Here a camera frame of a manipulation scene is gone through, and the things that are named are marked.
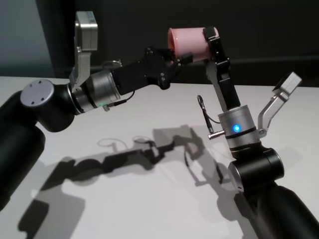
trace white tabletop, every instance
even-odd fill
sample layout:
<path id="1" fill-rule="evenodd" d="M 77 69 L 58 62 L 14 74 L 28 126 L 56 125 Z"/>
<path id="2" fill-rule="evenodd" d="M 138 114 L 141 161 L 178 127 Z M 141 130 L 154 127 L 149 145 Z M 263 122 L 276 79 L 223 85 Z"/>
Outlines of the white tabletop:
<path id="1" fill-rule="evenodd" d="M 0 104 L 33 80 L 0 77 Z M 236 89 L 257 123 L 272 87 Z M 217 119 L 221 108 L 213 86 L 172 84 L 167 91 L 157 86 L 140 89 L 109 112 L 95 109 L 76 116 L 59 133 L 39 125 L 46 136 L 45 150 L 0 213 L 0 238 L 25 239 L 23 231 L 30 239 L 256 238 L 233 201 L 236 191 L 226 172 L 233 159 L 226 140 L 207 139 L 198 94 Z M 278 184 L 294 190 L 317 219 L 318 102 L 319 89 L 296 89 L 262 140 L 284 163 L 286 174 Z M 156 159 L 160 161 L 152 166 L 150 161 Z M 57 175 L 69 179 L 53 180 L 51 188 L 40 191 L 61 161 L 71 167 L 62 167 Z M 120 162 L 118 168 L 109 172 L 115 162 Z M 217 163 L 225 176 L 222 184 Z"/>

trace black cylinder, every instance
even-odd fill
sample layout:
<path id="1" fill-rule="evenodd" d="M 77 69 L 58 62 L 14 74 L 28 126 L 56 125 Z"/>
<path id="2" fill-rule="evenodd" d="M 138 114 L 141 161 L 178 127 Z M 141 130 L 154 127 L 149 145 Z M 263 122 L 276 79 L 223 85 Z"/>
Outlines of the black cylinder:
<path id="1" fill-rule="evenodd" d="M 71 96 L 67 95 L 67 85 L 54 86 L 49 80 L 36 80 L 26 86 L 21 93 L 21 102 L 31 108 L 37 120 L 50 132 L 66 129 L 74 119 L 69 110 Z"/>
<path id="2" fill-rule="evenodd" d="M 236 167 L 245 192 L 263 187 L 284 176 L 284 166 L 272 148 L 251 158 L 232 162 Z"/>
<path id="3" fill-rule="evenodd" d="M 257 215 L 274 239 L 319 239 L 319 223 L 291 190 L 276 186 L 258 200 Z"/>
<path id="4" fill-rule="evenodd" d="M 44 143 L 37 127 L 0 119 L 0 210 L 43 152 Z"/>

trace round joint cap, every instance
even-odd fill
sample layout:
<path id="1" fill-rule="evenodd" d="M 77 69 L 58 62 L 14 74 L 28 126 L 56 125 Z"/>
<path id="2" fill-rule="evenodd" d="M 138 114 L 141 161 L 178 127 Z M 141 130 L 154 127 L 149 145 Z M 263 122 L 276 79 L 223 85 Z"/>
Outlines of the round joint cap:
<path id="1" fill-rule="evenodd" d="M 49 101 L 53 93 L 52 82 L 46 79 L 35 80 L 23 89 L 20 100 L 26 107 L 39 107 Z"/>

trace pink cylinder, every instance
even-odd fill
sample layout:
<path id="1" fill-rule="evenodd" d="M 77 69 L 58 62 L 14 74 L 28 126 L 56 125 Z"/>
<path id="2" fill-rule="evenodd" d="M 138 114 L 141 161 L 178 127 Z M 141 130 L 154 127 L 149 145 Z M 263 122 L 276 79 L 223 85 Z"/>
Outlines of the pink cylinder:
<path id="1" fill-rule="evenodd" d="M 203 27 L 170 28 L 168 30 L 168 47 L 174 50 L 176 57 L 191 52 L 194 62 L 210 58 L 211 55 L 203 29 Z"/>

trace dark gray wall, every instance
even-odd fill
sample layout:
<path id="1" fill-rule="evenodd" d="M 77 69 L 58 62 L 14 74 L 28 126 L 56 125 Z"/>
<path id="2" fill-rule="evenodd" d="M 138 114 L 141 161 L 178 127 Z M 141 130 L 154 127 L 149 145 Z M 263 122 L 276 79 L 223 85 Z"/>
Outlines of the dark gray wall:
<path id="1" fill-rule="evenodd" d="M 53 77 L 35 0 L 1 0 L 0 29 L 0 76 Z"/>
<path id="2" fill-rule="evenodd" d="M 215 25 L 233 62 L 319 55 L 318 0 L 76 0 L 99 24 L 104 59 L 130 62 L 167 46 L 170 27 Z"/>

